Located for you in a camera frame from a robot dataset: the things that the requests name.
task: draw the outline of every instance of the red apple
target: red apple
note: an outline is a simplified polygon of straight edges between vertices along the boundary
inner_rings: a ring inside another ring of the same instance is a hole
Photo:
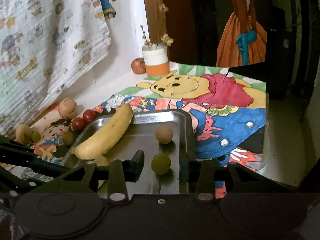
[[[72,120],[71,126],[75,131],[82,131],[84,128],[84,120],[81,117],[77,117]]]
[[[146,73],[146,65],[144,64],[144,59],[141,58],[136,58],[134,61],[131,63],[131,69],[135,74],[144,74]]]
[[[85,110],[83,113],[83,120],[85,124],[88,124],[90,122],[92,122],[94,119],[96,119],[96,113],[95,111],[88,109]]]

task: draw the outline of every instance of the winnie the pooh drawing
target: winnie the pooh drawing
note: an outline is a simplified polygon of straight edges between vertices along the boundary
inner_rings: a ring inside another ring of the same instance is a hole
[[[266,108],[266,93],[241,79],[223,74],[175,75],[176,71],[151,84],[140,82],[138,88],[150,88],[164,98],[182,98],[184,104],[208,103],[216,106]]]

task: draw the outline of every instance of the blue bow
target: blue bow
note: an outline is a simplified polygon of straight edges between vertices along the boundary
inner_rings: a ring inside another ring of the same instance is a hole
[[[249,64],[249,51],[248,45],[257,40],[257,32],[251,30],[246,34],[240,34],[236,40],[236,44],[239,46],[239,52],[242,54],[242,65],[246,66]]]

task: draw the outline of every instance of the banana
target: banana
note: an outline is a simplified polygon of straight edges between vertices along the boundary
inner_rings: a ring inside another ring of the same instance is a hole
[[[133,117],[129,104],[119,107],[111,119],[87,140],[76,146],[74,154],[82,160],[93,160],[108,152],[124,135]]]

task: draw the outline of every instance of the red shirt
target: red shirt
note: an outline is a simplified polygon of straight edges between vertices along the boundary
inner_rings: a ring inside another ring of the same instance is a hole
[[[201,77],[209,80],[209,90],[211,93],[193,99],[183,99],[184,103],[208,103],[217,106],[229,105],[239,107],[247,107],[253,103],[253,98],[242,90],[244,85],[236,83],[234,78],[226,77],[223,74],[207,74]]]

